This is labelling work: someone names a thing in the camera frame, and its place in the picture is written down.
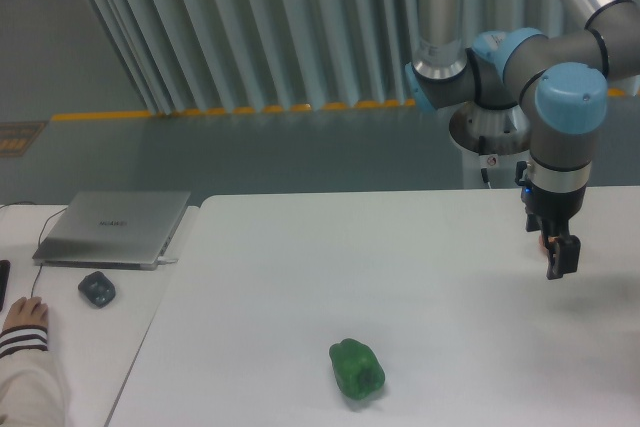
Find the white striped sleeve forearm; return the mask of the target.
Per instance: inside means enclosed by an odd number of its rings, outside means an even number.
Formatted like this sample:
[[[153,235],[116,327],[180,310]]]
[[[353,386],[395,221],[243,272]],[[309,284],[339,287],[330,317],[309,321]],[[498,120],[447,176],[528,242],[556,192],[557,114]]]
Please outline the white striped sleeve forearm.
[[[64,426],[66,405],[45,327],[1,333],[1,425]]]

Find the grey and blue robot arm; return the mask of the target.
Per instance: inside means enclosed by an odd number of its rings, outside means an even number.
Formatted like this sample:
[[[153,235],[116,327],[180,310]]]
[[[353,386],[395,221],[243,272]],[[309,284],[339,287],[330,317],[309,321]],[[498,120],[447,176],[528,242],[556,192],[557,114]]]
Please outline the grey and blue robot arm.
[[[405,72],[418,107],[470,104],[524,126],[509,131],[526,228],[540,235],[549,279],[578,268],[569,230],[589,181],[611,82],[639,72],[639,7],[633,0],[562,0],[579,32],[490,31],[462,44],[462,0],[418,0],[419,44]]]

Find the person's hand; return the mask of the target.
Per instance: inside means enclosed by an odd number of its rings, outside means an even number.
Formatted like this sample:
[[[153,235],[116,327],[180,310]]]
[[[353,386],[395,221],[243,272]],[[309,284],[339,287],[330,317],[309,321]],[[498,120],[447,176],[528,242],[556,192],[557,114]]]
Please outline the person's hand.
[[[41,297],[19,298],[8,310],[2,331],[16,328],[49,327],[49,308]]]

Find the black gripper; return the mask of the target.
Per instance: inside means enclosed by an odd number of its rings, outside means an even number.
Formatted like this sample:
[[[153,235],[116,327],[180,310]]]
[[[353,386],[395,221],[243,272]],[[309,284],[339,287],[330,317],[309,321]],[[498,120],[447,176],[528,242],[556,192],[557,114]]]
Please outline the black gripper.
[[[526,231],[542,231],[538,237],[538,250],[548,254],[548,280],[561,279],[576,273],[579,265],[581,241],[568,233],[569,220],[582,207],[584,198],[584,167],[558,171],[545,167],[536,160],[518,161],[515,182],[522,188],[521,200],[527,215]],[[558,237],[549,248],[544,237]]]

